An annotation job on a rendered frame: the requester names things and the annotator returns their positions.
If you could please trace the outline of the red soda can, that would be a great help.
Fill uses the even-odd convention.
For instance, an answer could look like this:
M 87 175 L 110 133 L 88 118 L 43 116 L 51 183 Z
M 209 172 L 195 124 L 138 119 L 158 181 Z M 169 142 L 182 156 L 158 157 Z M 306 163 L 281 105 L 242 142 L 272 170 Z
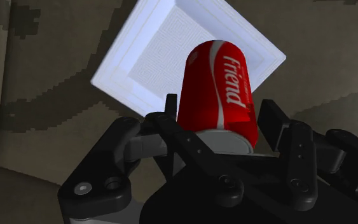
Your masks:
M 210 40 L 191 51 L 177 122 L 215 153 L 253 153 L 258 125 L 247 63 L 239 47 L 229 41 Z

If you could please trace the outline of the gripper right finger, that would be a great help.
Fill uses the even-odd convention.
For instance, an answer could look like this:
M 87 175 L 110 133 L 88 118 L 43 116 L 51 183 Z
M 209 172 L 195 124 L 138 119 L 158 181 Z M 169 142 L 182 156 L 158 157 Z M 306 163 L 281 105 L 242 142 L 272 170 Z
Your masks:
M 358 203 L 358 137 L 342 129 L 319 134 L 308 124 L 290 119 L 271 99 L 261 103 L 258 126 L 274 152 L 280 154 L 289 204 L 298 211 L 313 208 L 317 180 Z

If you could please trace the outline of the camouflage patterned sofa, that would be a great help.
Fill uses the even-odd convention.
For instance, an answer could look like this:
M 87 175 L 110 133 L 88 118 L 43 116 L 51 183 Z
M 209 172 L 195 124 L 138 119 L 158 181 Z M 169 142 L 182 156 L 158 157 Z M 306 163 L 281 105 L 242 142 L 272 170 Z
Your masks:
M 134 112 L 90 80 L 137 0 L 0 0 L 0 224 L 64 224 L 59 186 Z M 226 0 L 285 55 L 255 91 L 358 136 L 358 0 Z

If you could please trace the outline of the white square plate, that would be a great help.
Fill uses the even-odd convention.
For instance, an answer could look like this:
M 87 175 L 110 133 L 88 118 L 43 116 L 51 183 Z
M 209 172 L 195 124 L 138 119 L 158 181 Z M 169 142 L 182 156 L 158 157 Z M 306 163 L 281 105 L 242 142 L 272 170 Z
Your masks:
M 225 0 L 137 0 L 91 83 L 142 116 L 163 111 L 189 53 L 214 39 L 241 49 L 252 90 L 286 59 Z

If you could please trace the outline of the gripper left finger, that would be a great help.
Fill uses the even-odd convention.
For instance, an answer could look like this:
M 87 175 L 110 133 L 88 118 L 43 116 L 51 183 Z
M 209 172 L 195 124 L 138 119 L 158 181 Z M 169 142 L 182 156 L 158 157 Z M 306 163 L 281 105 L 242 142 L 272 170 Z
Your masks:
M 177 97 L 164 112 L 143 122 L 115 120 L 58 192 L 64 224 L 223 224 L 241 205 L 244 184 L 212 151 L 212 143 L 232 132 L 204 135 L 176 122 Z M 130 174 L 153 157 L 165 184 L 144 203 L 132 197 Z

